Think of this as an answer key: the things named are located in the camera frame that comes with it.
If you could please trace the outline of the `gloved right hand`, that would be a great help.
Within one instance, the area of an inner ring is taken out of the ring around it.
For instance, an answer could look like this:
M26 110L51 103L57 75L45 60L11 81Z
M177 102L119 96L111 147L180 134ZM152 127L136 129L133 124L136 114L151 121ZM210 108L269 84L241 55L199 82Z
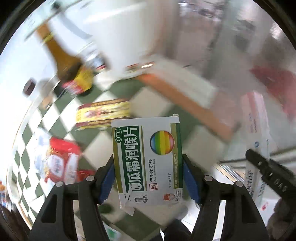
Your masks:
M270 240L295 240L295 210L282 198L275 205L266 229Z

